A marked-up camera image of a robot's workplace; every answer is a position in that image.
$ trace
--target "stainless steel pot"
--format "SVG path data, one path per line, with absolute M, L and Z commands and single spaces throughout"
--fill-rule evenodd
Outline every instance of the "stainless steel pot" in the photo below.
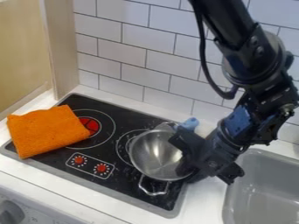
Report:
M 169 123 L 163 123 L 137 136 L 129 146 L 131 162 L 143 174 L 139 188 L 150 196 L 166 194 L 172 181 L 185 179 L 193 172 L 186 169 L 189 166 L 185 164 L 183 152 L 168 142 L 174 134 L 175 129 Z M 144 176 L 164 181 L 164 190 L 161 192 L 147 190 L 143 186 Z

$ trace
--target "knob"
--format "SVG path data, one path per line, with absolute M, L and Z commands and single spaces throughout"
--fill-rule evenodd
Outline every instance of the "knob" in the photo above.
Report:
M 24 219 L 24 217 L 24 212 L 15 203 L 5 200 L 0 205 L 1 224 L 19 224 Z

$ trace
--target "gray sink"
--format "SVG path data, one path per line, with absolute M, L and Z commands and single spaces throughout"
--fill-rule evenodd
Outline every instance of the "gray sink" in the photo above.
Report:
M 299 161 L 249 150 L 238 164 L 244 178 L 227 188 L 225 224 L 299 224 Z

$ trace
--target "black cooktop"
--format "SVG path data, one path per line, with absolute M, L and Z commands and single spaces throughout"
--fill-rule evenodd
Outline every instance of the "black cooktop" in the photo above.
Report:
M 138 201 L 146 203 L 142 208 L 153 206 L 150 211 L 155 211 L 155 207 L 166 212 L 174 210 L 184 183 L 171 183 L 165 195 L 147 195 L 138 187 L 142 174 L 131 164 L 128 154 L 129 145 L 135 136 L 154 129 L 165 120 L 78 94 L 69 95 L 59 105 L 65 104 L 90 130 L 91 136 L 80 143 L 32 157 L 32 160 L 46 165 L 45 169 L 41 165 L 38 168 L 47 171 L 46 167 L 50 166 L 62 171 L 59 176 L 63 178 L 71 174 L 68 179 L 94 190 L 97 190 L 94 184 L 104 186 L 109 189 L 105 193 L 119 200 L 123 200 L 122 195 L 126 195 L 136 200 L 133 203 L 136 206 L 142 204 Z M 16 153 L 13 143 L 8 143 L 5 149 Z M 156 192 L 164 189 L 166 183 L 146 179 L 144 184 Z

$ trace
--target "pot handle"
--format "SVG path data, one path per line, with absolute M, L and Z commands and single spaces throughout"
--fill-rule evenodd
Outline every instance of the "pot handle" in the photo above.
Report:
M 138 183 L 138 187 L 139 189 L 143 190 L 147 195 L 149 196 L 158 196 L 158 195 L 165 195 L 169 188 L 170 188 L 170 182 L 167 182 L 166 187 L 164 188 L 163 191 L 161 192 L 149 192 L 147 189 L 145 189 L 145 187 L 143 186 L 143 179 L 144 179 L 144 175 L 142 175 L 139 179 L 139 183 Z

